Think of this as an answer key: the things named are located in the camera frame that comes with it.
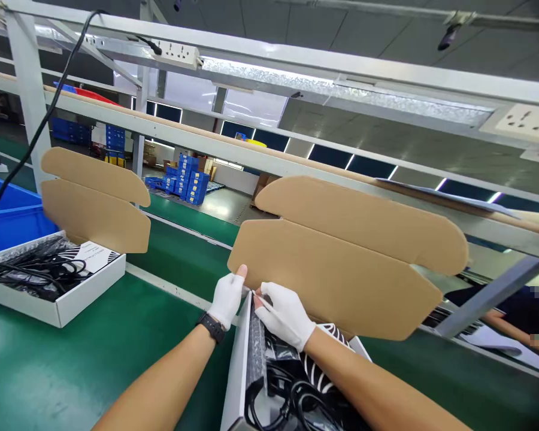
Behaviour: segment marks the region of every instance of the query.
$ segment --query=cardboard flap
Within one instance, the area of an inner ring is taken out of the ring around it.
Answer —
[[[241,225],[228,268],[242,263],[251,289],[286,286],[308,314],[355,335],[403,340],[442,298],[404,262],[283,219]]]
[[[42,201],[46,216],[69,237],[88,239],[118,253],[148,250],[150,219],[130,202],[61,179],[42,183]]]
[[[42,170],[124,201],[142,207],[150,206],[150,193],[146,185],[128,169],[55,147],[42,157]]]
[[[445,217],[311,177],[280,178],[256,197],[260,210],[442,274],[469,258],[461,230]]]

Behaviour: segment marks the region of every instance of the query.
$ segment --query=hand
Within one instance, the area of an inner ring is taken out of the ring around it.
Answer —
[[[271,312],[257,296],[253,297],[256,315],[265,327],[301,352],[316,324],[307,317],[298,294],[276,283],[262,283],[256,294],[268,295],[273,303]]]
[[[246,275],[247,266],[241,265],[235,275],[230,272],[217,281],[214,301],[208,314],[221,323],[225,331],[232,326],[232,319],[240,307]]]

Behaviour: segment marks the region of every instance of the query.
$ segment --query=open box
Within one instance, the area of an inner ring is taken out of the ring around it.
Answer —
[[[150,195],[132,171],[59,147],[44,155],[42,169],[58,177],[42,183],[44,212],[64,231],[2,250],[0,261],[61,235],[75,244],[92,241],[120,254],[55,302],[0,284],[0,304],[61,328],[124,275],[125,253],[147,251],[150,220],[130,202],[147,207]]]
[[[402,341],[441,303],[412,264],[454,275],[467,263],[467,241],[446,218],[326,181],[280,178],[255,204],[281,218],[241,225],[230,271],[245,264],[246,286],[294,290],[312,320],[334,323],[369,360],[358,335]],[[253,429],[244,417],[251,301],[240,312],[222,431]]]
[[[241,307],[238,326],[235,331],[232,359],[229,364],[228,386],[223,403],[222,425],[220,431],[255,430],[246,422],[246,370],[247,352],[250,338],[250,318],[252,314],[252,296],[247,294]],[[349,340],[349,345],[358,355],[371,361],[359,337]]]

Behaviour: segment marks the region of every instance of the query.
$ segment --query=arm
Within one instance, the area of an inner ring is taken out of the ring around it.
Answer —
[[[256,294],[273,302],[270,310],[254,297],[256,314],[266,328],[311,356],[375,430],[469,429],[421,392],[316,328],[295,292],[262,283]]]
[[[228,330],[240,306],[245,265],[236,275],[217,282],[208,314]],[[93,428],[95,431],[171,431],[178,423],[208,363],[215,340],[203,325],[187,337],[120,395]]]
[[[421,392],[319,328],[304,350],[377,431],[469,429]]]
[[[505,321],[504,316],[501,311],[491,309],[482,317],[482,320],[520,343],[539,351],[539,345],[533,342],[531,335]]]

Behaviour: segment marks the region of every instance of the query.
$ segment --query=forearm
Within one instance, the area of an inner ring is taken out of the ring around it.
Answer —
[[[197,325],[143,373],[94,427],[96,431],[171,431],[178,423],[216,346]]]
[[[523,343],[539,351],[539,345],[533,343],[530,334],[520,330],[518,327],[507,322],[502,317],[498,317],[496,314],[488,312],[485,316],[482,317],[482,320],[485,323],[493,326],[498,331],[501,331],[509,337],[519,341],[520,343]]]
[[[319,328],[305,351],[376,431],[469,429],[421,392]]]

